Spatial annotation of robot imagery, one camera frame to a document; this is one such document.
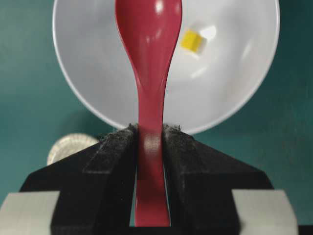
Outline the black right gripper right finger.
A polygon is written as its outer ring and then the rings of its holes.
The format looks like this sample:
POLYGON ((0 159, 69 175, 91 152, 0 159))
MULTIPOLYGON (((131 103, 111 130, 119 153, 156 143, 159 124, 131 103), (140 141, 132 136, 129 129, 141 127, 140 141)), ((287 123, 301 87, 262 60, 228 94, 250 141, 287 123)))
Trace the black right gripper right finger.
POLYGON ((260 169, 163 126, 168 235, 297 235, 283 190, 260 169))

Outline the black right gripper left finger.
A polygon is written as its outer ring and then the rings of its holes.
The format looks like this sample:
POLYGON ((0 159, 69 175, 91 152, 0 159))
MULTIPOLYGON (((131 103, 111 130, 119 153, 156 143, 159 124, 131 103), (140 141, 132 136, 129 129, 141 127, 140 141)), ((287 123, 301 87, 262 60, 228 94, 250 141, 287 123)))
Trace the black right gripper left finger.
POLYGON ((0 208, 3 235, 106 235, 129 226, 138 127, 30 173, 0 208))

